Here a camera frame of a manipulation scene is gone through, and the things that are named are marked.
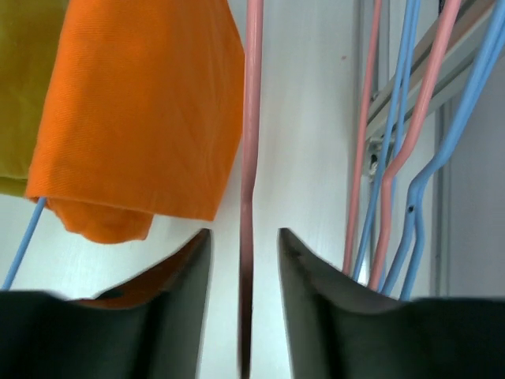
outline orange fabric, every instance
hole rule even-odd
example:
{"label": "orange fabric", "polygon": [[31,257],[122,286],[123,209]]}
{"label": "orange fabric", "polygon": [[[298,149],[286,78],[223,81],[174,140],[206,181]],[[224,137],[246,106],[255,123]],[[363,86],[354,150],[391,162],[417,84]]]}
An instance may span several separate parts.
{"label": "orange fabric", "polygon": [[212,220],[243,74],[226,0],[72,0],[26,195],[102,243],[146,238],[156,213]]}

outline yellow cloth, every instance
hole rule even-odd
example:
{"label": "yellow cloth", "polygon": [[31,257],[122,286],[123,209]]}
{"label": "yellow cloth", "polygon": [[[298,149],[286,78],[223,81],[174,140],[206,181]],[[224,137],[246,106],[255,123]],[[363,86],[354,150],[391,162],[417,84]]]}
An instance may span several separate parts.
{"label": "yellow cloth", "polygon": [[23,196],[68,0],[0,0],[0,193]]}

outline hanging towel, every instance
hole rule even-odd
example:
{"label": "hanging towel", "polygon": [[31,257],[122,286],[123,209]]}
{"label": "hanging towel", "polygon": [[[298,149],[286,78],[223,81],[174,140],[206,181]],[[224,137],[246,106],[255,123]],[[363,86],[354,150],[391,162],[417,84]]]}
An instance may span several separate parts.
{"label": "hanging towel", "polygon": [[0,1],[0,193],[26,189],[67,3]]}
{"label": "hanging towel", "polygon": [[153,214],[213,220],[241,138],[226,0],[71,0],[26,195],[101,243]]}

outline pink wire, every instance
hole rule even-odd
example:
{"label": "pink wire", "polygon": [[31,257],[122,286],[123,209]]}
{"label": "pink wire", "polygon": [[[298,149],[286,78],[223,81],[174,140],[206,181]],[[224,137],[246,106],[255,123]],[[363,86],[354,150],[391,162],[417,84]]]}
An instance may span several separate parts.
{"label": "pink wire", "polygon": [[240,208],[239,362],[241,377],[250,375],[253,322],[253,192],[260,134],[261,58],[264,0],[247,1],[243,153]]}
{"label": "pink wire", "polygon": [[432,98],[436,79],[439,75],[440,66],[447,49],[447,44],[451,37],[452,28],[458,16],[459,4],[461,0],[447,0],[443,12],[440,16],[439,26],[436,30],[435,41],[428,59],[428,67],[421,84],[421,91],[417,98],[416,106],[413,110],[412,121],[409,131],[403,141],[402,148],[396,158],[386,169],[382,179],[382,189],[380,193],[380,234],[377,242],[375,258],[372,266],[372,274],[368,282],[368,287],[376,290],[380,282],[380,274],[386,257],[387,246],[391,233],[391,185],[393,178],[400,171],[403,164],[409,159],[417,139],[421,133],[421,128],[428,113],[428,105]]}
{"label": "pink wire", "polygon": [[373,67],[376,60],[377,39],[379,35],[380,8],[382,0],[376,0],[373,8],[372,34],[368,45],[368,57],[366,59],[365,82],[361,95],[360,120],[357,128],[356,159],[354,162],[353,189],[350,194],[349,218],[347,220],[346,247],[344,249],[344,264],[342,272],[350,274],[351,261],[353,259],[354,232],[356,228],[357,211],[359,208],[360,180],[365,155],[366,126],[368,121],[368,108],[370,106],[370,94],[372,92]]}

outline clothes hanger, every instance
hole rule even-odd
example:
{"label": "clothes hanger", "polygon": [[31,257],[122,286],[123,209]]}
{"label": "clothes hanger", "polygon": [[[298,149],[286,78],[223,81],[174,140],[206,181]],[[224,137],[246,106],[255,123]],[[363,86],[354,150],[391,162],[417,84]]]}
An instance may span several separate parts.
{"label": "clothes hanger", "polygon": [[425,245],[422,199],[426,185],[431,176],[451,158],[485,83],[499,58],[504,43],[505,1],[499,0],[493,11],[486,35],[483,38],[481,49],[473,64],[472,72],[466,82],[451,128],[444,137],[439,150],[410,183],[402,239],[383,288],[383,294],[385,295],[389,295],[395,285],[400,268],[410,247],[412,232],[415,229],[416,242],[400,295],[400,298],[404,300],[410,298]]}
{"label": "clothes hanger", "polygon": [[13,285],[14,278],[16,277],[16,274],[19,271],[21,262],[23,261],[24,255],[26,254],[26,249],[28,248],[28,245],[32,240],[33,232],[37,227],[37,223],[39,223],[40,214],[42,213],[45,205],[46,205],[46,198],[41,197],[39,201],[37,201],[37,205],[33,210],[30,222],[26,227],[26,231],[24,232],[23,238],[21,239],[21,243],[17,248],[16,255],[14,256],[14,259],[10,264],[9,271],[7,272],[7,276],[4,279],[2,285],[2,290],[4,291],[8,291]]}
{"label": "clothes hanger", "polygon": [[410,39],[409,36],[411,34],[411,29],[415,29],[417,27],[417,20],[413,20],[414,8],[417,2],[419,2],[419,0],[408,0],[406,3],[405,16],[402,27],[402,37],[400,40],[400,50],[398,52],[398,61],[396,64],[395,84],[393,87],[393,92],[391,93],[391,105],[387,115],[386,129],[383,135],[382,149],[380,151],[380,157],[375,174],[375,180],[372,185],[372,193],[370,195],[370,202],[368,203],[368,209],[365,217],[365,224],[363,226],[363,231],[361,232],[360,245],[357,250],[356,263],[354,265],[354,271],[353,271],[354,280],[358,280],[358,277],[360,275],[361,266],[363,265],[363,260],[365,259],[365,250],[368,246],[368,241],[370,239],[370,231],[372,229],[372,222],[374,220],[374,215],[376,212],[377,198],[379,197],[380,181],[382,179],[384,169],[386,167],[387,151],[389,149],[391,133],[393,130],[393,124],[395,120],[395,114],[398,104],[398,95],[400,92],[400,85],[402,83],[402,74],[406,62],[407,44]]}
{"label": "clothes hanger", "polygon": [[413,110],[413,117],[410,128],[403,141],[403,145],[396,158],[390,163],[389,168],[383,174],[381,203],[380,203],[380,234],[377,242],[376,253],[373,260],[372,272],[368,287],[376,290],[380,283],[380,275],[386,258],[387,244],[391,233],[391,187],[393,179],[400,168],[407,161],[413,151],[421,133],[428,105],[432,98],[436,78],[438,77],[440,66],[445,56],[447,44],[451,37],[452,28],[458,16],[461,0],[447,1],[440,16],[436,37],[433,41],[432,50],[428,59],[428,67],[421,84],[421,90],[417,97],[416,106]]}
{"label": "clothes hanger", "polygon": [[238,358],[242,378],[248,378],[251,370],[254,271],[253,192],[256,181],[260,132],[263,9],[264,0],[247,1],[238,299]]}
{"label": "clothes hanger", "polygon": [[347,218],[346,244],[344,249],[344,262],[342,272],[350,274],[350,266],[353,260],[354,233],[356,229],[357,210],[360,197],[360,180],[365,157],[366,125],[368,108],[372,93],[373,68],[376,61],[377,40],[379,37],[380,9],[382,0],[376,0],[373,6],[372,33],[368,45],[368,57],[366,58],[365,81],[361,95],[360,120],[357,127],[356,159],[354,161],[353,187],[350,193],[349,216]]}

